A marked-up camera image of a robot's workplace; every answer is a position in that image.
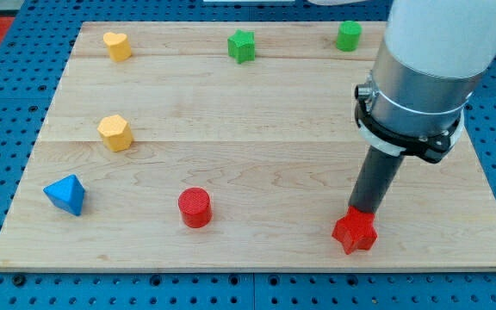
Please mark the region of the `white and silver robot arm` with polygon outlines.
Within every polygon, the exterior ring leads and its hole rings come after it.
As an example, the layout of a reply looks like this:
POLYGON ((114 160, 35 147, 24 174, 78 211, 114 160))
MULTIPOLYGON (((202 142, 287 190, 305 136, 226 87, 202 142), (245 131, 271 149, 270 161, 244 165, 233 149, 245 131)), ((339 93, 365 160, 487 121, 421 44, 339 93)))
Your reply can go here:
POLYGON ((369 155, 437 163, 496 55, 496 0, 395 0, 375 64, 355 97, 369 155))

